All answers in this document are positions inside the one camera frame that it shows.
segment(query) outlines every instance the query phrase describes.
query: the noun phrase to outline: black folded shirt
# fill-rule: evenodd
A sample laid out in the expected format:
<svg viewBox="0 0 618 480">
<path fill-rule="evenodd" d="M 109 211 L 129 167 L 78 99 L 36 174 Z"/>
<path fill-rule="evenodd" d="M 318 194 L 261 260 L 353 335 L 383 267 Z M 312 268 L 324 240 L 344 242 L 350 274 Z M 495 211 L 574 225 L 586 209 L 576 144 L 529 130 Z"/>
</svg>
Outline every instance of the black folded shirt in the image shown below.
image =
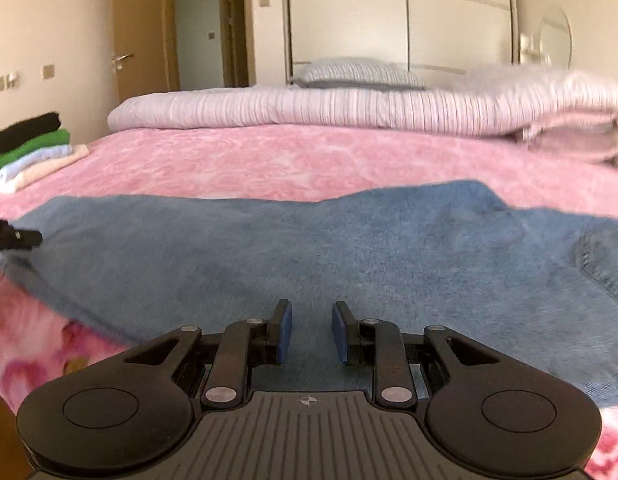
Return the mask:
<svg viewBox="0 0 618 480">
<path fill-rule="evenodd" d="M 0 155 L 15 150 L 28 140 L 60 129 L 60 114 L 49 112 L 0 131 Z"/>
</svg>

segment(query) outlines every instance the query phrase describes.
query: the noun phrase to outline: pink bedsheet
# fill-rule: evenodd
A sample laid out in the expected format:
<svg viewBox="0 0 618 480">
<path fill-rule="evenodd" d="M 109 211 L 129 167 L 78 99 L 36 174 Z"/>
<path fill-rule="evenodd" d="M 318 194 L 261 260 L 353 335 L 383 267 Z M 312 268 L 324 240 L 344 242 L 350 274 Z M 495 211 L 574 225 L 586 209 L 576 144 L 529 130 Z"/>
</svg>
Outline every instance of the pink bedsheet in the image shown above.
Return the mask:
<svg viewBox="0 0 618 480">
<path fill-rule="evenodd" d="M 506 202 L 618 217 L 618 171 L 521 150 L 505 142 L 329 126 L 267 125 L 219 130 L 130 130 L 15 196 L 13 219 L 61 195 L 157 194 L 317 201 L 383 186 L 478 179 Z M 123 349 L 58 316 L 0 274 L 0 395 L 23 398 L 67 363 L 93 363 Z M 618 480 L 618 407 L 588 465 Z"/>
</svg>

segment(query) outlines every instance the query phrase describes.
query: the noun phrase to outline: ribbed gray panel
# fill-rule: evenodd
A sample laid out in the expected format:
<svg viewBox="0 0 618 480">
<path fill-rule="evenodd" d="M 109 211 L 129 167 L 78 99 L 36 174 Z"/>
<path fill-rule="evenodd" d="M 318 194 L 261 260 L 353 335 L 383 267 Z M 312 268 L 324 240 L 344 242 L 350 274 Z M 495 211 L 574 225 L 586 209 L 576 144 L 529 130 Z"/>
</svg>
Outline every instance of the ribbed gray panel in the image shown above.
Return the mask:
<svg viewBox="0 0 618 480">
<path fill-rule="evenodd" d="M 485 480 L 442 456 L 416 421 L 362 392 L 256 392 L 205 416 L 167 460 L 128 480 Z M 563 480 L 586 480 L 572 473 Z M 55 480 L 38 474 L 32 480 Z"/>
</svg>

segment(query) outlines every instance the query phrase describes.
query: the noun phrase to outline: oval mirror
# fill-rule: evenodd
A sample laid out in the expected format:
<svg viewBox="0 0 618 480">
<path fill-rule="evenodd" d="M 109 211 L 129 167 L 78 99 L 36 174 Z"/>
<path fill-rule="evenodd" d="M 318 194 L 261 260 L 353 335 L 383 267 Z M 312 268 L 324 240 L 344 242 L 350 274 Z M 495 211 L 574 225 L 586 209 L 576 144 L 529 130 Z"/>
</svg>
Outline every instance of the oval mirror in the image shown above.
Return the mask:
<svg viewBox="0 0 618 480">
<path fill-rule="evenodd" d="M 538 38 L 544 62 L 569 68 L 574 51 L 572 28 L 561 7 L 552 6 L 545 10 Z"/>
</svg>

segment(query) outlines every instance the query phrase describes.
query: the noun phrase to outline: green folded shirt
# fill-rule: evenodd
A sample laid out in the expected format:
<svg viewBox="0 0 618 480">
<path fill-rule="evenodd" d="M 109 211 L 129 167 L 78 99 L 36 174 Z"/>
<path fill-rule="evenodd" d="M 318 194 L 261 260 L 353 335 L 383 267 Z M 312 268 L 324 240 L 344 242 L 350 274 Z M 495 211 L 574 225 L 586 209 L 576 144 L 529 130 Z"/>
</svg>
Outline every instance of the green folded shirt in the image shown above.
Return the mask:
<svg viewBox="0 0 618 480">
<path fill-rule="evenodd" d="M 21 156 L 28 155 L 35 150 L 60 146 L 62 144 L 69 144 L 69 132 L 67 130 L 55 130 L 55 132 L 34 137 L 18 146 L 15 150 L 0 154 L 0 170 L 3 166 L 15 162 Z"/>
</svg>

